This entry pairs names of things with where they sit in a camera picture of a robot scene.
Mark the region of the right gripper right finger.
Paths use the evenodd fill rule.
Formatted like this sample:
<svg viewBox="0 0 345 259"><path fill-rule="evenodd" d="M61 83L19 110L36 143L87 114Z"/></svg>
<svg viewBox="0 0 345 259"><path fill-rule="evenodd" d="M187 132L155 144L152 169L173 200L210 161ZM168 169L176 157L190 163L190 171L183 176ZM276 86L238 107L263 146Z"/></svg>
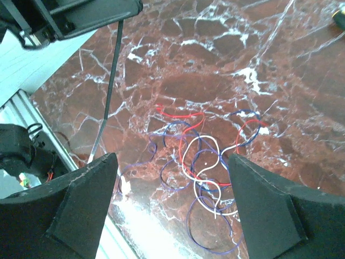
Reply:
<svg viewBox="0 0 345 259"><path fill-rule="evenodd" d="M344 258L344 197L233 154L229 169L250 258Z"/></svg>

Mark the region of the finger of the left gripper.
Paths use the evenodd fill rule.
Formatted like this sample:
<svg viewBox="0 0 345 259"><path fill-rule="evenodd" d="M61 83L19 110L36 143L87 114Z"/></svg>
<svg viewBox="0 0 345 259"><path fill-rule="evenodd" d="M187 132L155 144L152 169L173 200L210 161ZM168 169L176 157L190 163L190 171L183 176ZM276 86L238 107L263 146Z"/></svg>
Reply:
<svg viewBox="0 0 345 259"><path fill-rule="evenodd" d="M55 40L74 38L100 27L138 15L143 10L137 0L35 1Z"/></svg>

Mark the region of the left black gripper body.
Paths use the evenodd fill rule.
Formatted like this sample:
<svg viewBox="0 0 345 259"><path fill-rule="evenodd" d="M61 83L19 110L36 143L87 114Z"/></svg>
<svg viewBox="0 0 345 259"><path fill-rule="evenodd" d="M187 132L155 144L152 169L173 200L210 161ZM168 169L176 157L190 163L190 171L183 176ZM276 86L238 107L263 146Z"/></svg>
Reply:
<svg viewBox="0 0 345 259"><path fill-rule="evenodd" d="M56 41L43 10L60 6L62 1L1 1L1 34L10 31L25 50L43 49Z"/></svg>

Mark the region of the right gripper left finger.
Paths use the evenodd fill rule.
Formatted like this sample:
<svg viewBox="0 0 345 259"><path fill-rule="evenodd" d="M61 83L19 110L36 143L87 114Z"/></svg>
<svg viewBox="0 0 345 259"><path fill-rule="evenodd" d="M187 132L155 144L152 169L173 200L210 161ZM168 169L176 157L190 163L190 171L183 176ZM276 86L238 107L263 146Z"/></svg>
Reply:
<svg viewBox="0 0 345 259"><path fill-rule="evenodd" d="M108 153L1 199L1 258L95 258L117 169Z"/></svg>

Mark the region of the black zip tie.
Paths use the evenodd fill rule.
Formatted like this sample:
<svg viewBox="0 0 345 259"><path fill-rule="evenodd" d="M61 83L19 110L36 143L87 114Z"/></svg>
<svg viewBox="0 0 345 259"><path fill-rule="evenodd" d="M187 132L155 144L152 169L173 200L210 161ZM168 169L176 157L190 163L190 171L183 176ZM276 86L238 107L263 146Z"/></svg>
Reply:
<svg viewBox="0 0 345 259"><path fill-rule="evenodd" d="M117 67L117 64L118 64L118 58L119 58L120 49L121 49L123 24L124 24L124 21L119 21L118 22L118 30L117 30L117 35L116 35L116 43L115 43L115 48L114 48L114 56L113 56L111 72L110 72L110 78L109 78L108 89L107 89L105 110L104 110L104 114L103 114L102 123L101 123L100 129L98 131L98 135L97 135L96 140L94 142L94 145L92 147L92 150L91 150L91 153L89 155L87 163L92 162L93 159L94 159L94 156L96 154L96 150L98 148L98 145L100 143L100 139L102 137L102 134L104 132L104 129L106 127L106 123L107 123L107 120L108 120L109 108L110 108L111 97L112 97L112 92L113 92L113 85L114 85L114 80L115 80L116 67Z"/></svg>

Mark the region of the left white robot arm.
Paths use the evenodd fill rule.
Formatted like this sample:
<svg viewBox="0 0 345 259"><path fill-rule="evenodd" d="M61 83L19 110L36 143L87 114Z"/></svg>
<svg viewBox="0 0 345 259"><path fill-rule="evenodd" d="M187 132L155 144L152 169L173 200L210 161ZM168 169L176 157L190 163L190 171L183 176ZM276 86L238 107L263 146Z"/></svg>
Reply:
<svg viewBox="0 0 345 259"><path fill-rule="evenodd" d="M92 154L108 119L123 22L142 10L142 1L1 1L1 36L10 31L24 50L41 50L57 40L118 23L105 111ZM48 182L65 174L67 169L57 151L38 140L37 134L43 126L39 122L35 125L37 129L32 131L29 127L1 124L1 169L16 178L28 172Z"/></svg>

